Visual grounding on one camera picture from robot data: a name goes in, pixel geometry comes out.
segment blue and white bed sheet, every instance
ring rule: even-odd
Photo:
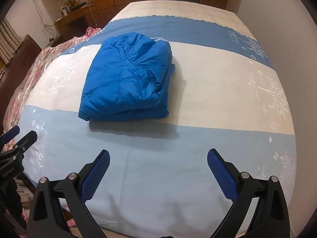
[[[78,118],[101,43],[131,31],[170,42],[176,70],[169,116]],[[20,137],[38,133],[23,161],[34,182],[65,178],[107,149],[110,167],[86,205],[98,224],[133,237],[211,236],[231,206],[207,165],[211,148],[256,178],[278,176],[288,203],[293,194],[295,135],[283,88],[249,30],[221,9],[178,1],[129,4],[99,34],[50,64],[19,125]]]

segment light blue stripe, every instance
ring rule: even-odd
[[[102,44],[109,38],[128,32],[141,33],[149,38],[160,37],[172,42],[187,43],[231,51],[272,68],[258,42],[231,28],[204,20],[174,16],[147,16],[115,20],[97,35],[62,54],[74,53],[83,46]]]
[[[42,176],[64,179],[108,150],[109,169],[86,205],[99,224],[131,236],[211,236],[231,206],[208,167],[211,148],[254,178],[283,177],[288,203],[294,189],[294,135],[149,121],[86,122],[76,112],[29,105],[19,126],[17,139],[30,130],[39,135],[23,159],[35,182]]]

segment cream stripe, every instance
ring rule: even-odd
[[[226,50],[170,44],[176,65],[169,89],[170,115],[151,121],[294,134],[289,107],[273,69]],[[55,59],[27,103],[78,112],[86,74],[99,47],[83,47]]]
[[[168,0],[133,2],[120,11],[111,21],[152,15],[168,15],[214,22],[255,39],[249,29],[233,12],[192,2]]]

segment dark blue stripe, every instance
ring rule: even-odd
[[[83,46],[102,44],[109,37],[128,32],[141,33],[149,38],[161,37],[172,42],[227,50],[272,68],[262,48],[254,39],[216,23],[175,16],[147,16],[112,21],[99,34],[62,54],[76,52]]]

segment desk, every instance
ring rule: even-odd
[[[110,12],[107,17],[103,15],[100,17],[96,5],[92,3],[90,7],[85,5],[77,11],[63,16],[55,22],[55,26],[65,40],[70,40],[75,36],[83,36],[89,26],[92,28],[103,28],[115,14],[116,12],[114,11],[114,13]]]

